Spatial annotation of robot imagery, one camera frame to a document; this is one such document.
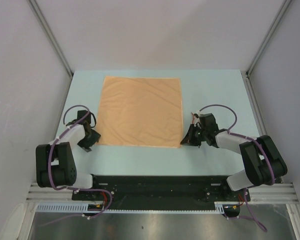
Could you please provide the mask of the peach cloth napkin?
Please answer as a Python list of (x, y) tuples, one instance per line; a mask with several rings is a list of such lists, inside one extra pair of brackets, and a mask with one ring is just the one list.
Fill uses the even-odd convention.
[(96, 131), (105, 146), (179, 148), (184, 133), (181, 80), (106, 76)]

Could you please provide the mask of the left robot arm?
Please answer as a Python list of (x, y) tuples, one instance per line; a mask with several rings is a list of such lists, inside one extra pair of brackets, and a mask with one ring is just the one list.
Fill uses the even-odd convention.
[(88, 110), (79, 110), (77, 118), (65, 125), (65, 131), (47, 144), (35, 149), (36, 182), (41, 188), (77, 188), (90, 200), (100, 196), (101, 188), (93, 183), (88, 173), (77, 171), (73, 150), (80, 147), (85, 152), (99, 142), (101, 135), (93, 129), (96, 118)]

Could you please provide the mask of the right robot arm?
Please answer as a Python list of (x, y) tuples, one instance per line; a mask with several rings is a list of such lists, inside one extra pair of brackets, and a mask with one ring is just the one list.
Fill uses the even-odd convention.
[(244, 169), (223, 180), (216, 192), (227, 201), (232, 201), (244, 189), (271, 186), (277, 178), (288, 173), (288, 167), (270, 136), (249, 137), (220, 129), (211, 113), (194, 114), (193, 123), (180, 142), (183, 146), (193, 147), (200, 147), (202, 143), (241, 155)]

